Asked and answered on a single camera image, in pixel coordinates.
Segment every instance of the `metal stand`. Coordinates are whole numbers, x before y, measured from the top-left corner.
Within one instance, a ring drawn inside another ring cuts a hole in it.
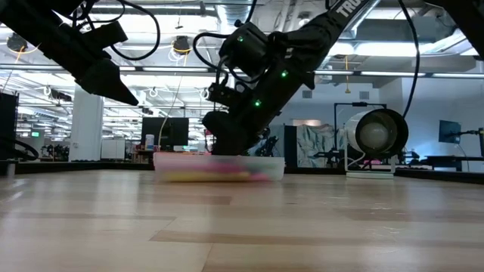
[[[391,169],[384,171],[353,171],[348,169],[348,137],[345,129],[341,129],[343,144],[345,148],[345,170],[347,178],[369,178],[369,179],[393,179],[396,169],[396,155],[390,159]]]

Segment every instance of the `white panel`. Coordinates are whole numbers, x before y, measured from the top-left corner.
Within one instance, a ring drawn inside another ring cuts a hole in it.
[[[102,140],[102,159],[125,159],[125,140]]]
[[[104,99],[76,86],[69,160],[101,158]]]

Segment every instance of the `fluorescent light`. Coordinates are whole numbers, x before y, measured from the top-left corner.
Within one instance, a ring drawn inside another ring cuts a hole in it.
[[[355,53],[355,49],[353,48],[353,45],[346,42],[337,42],[330,49],[330,52],[328,53],[328,55],[329,56],[334,56],[338,54],[351,55],[354,53]]]
[[[353,71],[320,70],[315,71],[317,76],[351,76]]]
[[[65,129],[68,129],[68,128],[69,128],[69,126],[68,126],[68,125],[61,125],[61,124],[57,124],[57,123],[54,123],[54,125],[55,125],[56,127],[59,127],[59,128],[65,128]]]
[[[438,78],[438,79],[484,79],[484,74],[434,73],[432,77]]]
[[[121,66],[119,71],[136,71],[136,68],[133,66]]]
[[[58,65],[23,65],[23,64],[0,64],[0,69],[7,70],[64,70]]]
[[[113,126],[113,127],[119,127],[121,125],[123,125],[122,123],[118,123],[118,122],[115,122],[115,123],[112,123],[112,122],[108,122],[108,123],[104,123],[103,124],[104,126]]]
[[[362,76],[401,76],[413,77],[415,73],[405,72],[361,72]],[[418,76],[425,76],[425,73],[418,73]]]
[[[477,53],[476,49],[471,48],[470,50],[467,50],[464,53],[462,53],[461,56],[479,56],[479,53]]]
[[[143,8],[145,9],[158,9],[158,8],[165,8],[165,9],[175,9],[175,10],[179,10],[179,9],[200,9],[200,6],[196,6],[196,5],[141,5]],[[123,9],[123,6],[122,5],[118,5],[118,4],[113,4],[113,5],[95,5],[94,8],[116,8],[116,9]],[[206,7],[206,9],[208,11],[214,11],[215,8],[213,7]]]
[[[115,127],[113,129],[118,129],[121,131],[138,131],[141,130],[141,128],[128,128],[128,127]]]
[[[360,56],[414,57],[415,44],[410,42],[364,42],[356,46],[355,54]]]
[[[207,73],[207,68],[190,67],[143,67],[146,72]]]
[[[18,107],[17,112],[22,113],[22,114],[28,114],[28,115],[35,115],[36,114],[36,112],[34,112],[31,109],[27,109],[26,107]]]

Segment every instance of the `ceiling light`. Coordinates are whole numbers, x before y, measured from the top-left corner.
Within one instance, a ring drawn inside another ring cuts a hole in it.
[[[379,57],[414,57],[417,50],[415,44],[410,42],[364,42],[356,46],[355,54]]]
[[[61,125],[61,124],[57,124],[57,123],[54,123],[54,125],[55,125],[56,127],[59,127],[59,128],[65,128],[65,129],[68,129],[68,128],[69,128],[69,126],[68,126],[68,125]]]
[[[461,56],[479,56],[479,53],[477,53],[476,49],[471,48],[462,53]]]
[[[143,67],[146,72],[208,73],[207,68],[190,67]]]
[[[415,73],[405,72],[361,72],[362,76],[400,76],[400,77],[412,77]],[[419,73],[418,76],[425,76],[425,73]]]
[[[346,43],[346,42],[337,42],[333,45],[328,53],[328,56],[335,56],[338,54],[341,55],[351,55],[355,53],[355,49],[353,45]]]
[[[0,64],[0,70],[64,70],[58,65]]]
[[[484,79],[484,74],[434,73],[432,77],[438,78],[438,79]]]
[[[27,109],[26,107],[18,107],[17,112],[22,113],[22,114],[28,114],[28,115],[35,115],[36,114],[36,112],[34,112],[31,109]]]
[[[133,66],[120,66],[119,71],[136,71],[136,67]]]
[[[351,76],[353,71],[322,70],[315,71],[317,76]]]
[[[114,127],[113,129],[118,129],[122,131],[138,131],[140,128],[128,128],[128,127]]]

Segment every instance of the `white column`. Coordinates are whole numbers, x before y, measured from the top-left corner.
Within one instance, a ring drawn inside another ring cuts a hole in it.
[[[69,161],[101,159],[104,99],[76,85]]]

